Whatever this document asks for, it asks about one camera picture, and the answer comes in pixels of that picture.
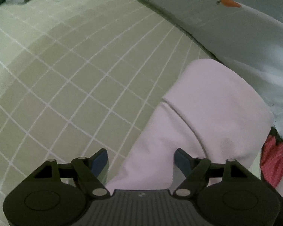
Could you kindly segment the white cloth garment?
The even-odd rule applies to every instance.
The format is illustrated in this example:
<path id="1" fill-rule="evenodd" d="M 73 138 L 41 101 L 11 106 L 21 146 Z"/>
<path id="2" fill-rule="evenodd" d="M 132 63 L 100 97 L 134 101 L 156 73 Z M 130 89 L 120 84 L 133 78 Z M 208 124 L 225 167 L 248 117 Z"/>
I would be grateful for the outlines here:
<path id="1" fill-rule="evenodd" d="M 178 148 L 249 168 L 272 124 L 268 105 L 235 72 L 212 59 L 193 61 L 162 97 L 107 188 L 175 190 L 184 180 L 174 165 Z"/>

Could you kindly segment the light blue carrot-print sheet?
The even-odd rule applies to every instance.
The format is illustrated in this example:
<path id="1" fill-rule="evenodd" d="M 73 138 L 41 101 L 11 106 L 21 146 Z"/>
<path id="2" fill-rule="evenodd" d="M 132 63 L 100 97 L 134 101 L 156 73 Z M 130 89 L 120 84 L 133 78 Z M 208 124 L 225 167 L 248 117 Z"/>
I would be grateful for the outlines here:
<path id="1" fill-rule="evenodd" d="M 242 76 L 283 138 L 283 0 L 143 0 Z"/>

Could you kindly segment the red striped garment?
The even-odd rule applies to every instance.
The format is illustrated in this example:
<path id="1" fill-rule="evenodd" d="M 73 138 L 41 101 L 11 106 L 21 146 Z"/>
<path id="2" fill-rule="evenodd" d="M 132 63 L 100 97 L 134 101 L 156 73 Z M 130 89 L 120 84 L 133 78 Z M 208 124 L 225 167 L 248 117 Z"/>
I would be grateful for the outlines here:
<path id="1" fill-rule="evenodd" d="M 283 140 L 269 134 L 263 145 L 260 169 L 263 179 L 276 188 L 283 178 Z"/>

